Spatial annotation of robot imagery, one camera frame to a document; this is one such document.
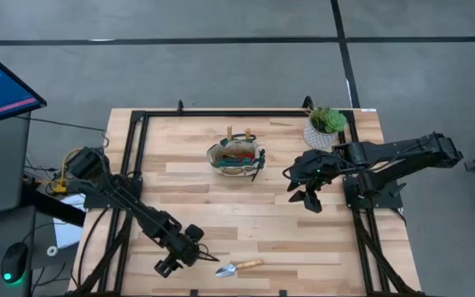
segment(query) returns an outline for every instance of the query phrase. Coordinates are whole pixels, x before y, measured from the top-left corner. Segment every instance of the succulent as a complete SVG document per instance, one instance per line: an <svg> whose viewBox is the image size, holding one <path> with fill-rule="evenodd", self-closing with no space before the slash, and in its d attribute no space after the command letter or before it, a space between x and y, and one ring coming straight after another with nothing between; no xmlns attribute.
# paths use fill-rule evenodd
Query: succulent
<svg viewBox="0 0 475 297"><path fill-rule="evenodd" d="M329 107L318 107L311 112L311 123L321 133L335 133L344 130L347 119L337 110Z"/></svg>

